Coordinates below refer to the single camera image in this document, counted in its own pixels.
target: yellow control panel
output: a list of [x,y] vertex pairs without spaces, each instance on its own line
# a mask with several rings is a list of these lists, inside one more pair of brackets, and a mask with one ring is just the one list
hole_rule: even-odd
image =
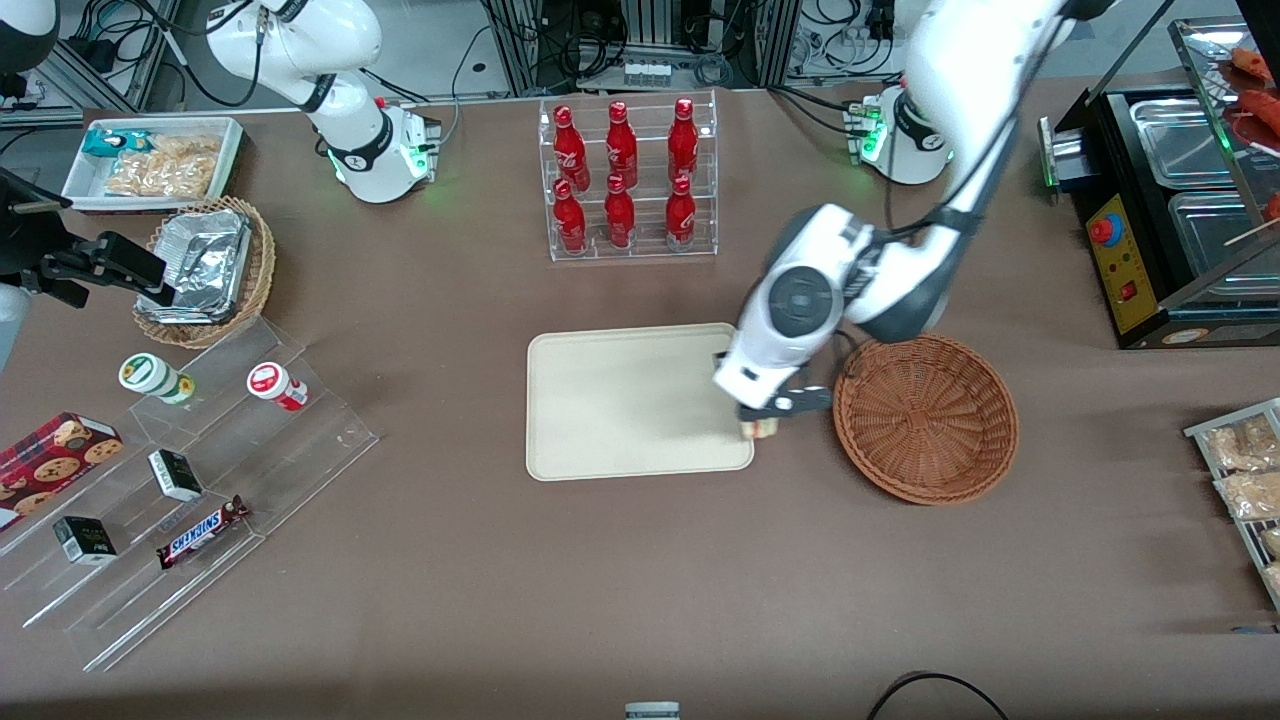
[[1138,254],[1138,245],[1129,231],[1129,217],[1116,195],[1084,225],[1106,290],[1111,316],[1120,332],[1126,333],[1156,314],[1158,304],[1151,279]]

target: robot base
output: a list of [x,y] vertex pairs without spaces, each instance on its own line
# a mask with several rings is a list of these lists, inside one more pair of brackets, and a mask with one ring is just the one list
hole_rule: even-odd
[[941,135],[899,102],[901,95],[901,87],[890,87],[845,111],[845,128],[859,133],[849,138],[849,156],[854,165],[865,163],[896,183],[923,184],[942,174],[951,151]]
[[439,164],[439,123],[428,124],[421,115],[402,108],[385,108],[383,113],[390,118],[397,141],[387,146],[372,167],[352,172],[344,169],[333,152],[329,154],[338,179],[365,202],[390,202],[421,182],[434,182]]

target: bottle cap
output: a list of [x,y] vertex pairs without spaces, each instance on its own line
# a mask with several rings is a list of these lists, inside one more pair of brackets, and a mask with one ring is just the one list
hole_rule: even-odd
[[173,368],[168,363],[150,352],[138,352],[120,365],[119,379],[125,388],[145,395],[164,386]]
[[262,400],[275,400],[288,384],[289,373],[279,363],[259,363],[244,379],[248,392]]

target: red emergency stop button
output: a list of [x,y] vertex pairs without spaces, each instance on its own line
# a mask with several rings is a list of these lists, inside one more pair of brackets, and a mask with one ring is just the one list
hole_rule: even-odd
[[1102,247],[1114,247],[1124,234],[1124,220],[1115,213],[1107,213],[1089,223],[1089,240]]
[[1102,245],[1103,242],[1111,240],[1111,233],[1114,232],[1111,220],[1102,218],[1101,220],[1093,220],[1089,225],[1089,240]]

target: red switch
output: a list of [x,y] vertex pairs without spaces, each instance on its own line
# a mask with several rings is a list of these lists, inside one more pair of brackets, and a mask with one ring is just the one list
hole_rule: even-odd
[[1098,245],[1110,241],[1115,232],[1115,225],[1106,218],[1093,220],[1093,223],[1089,224],[1089,240],[1097,242]]

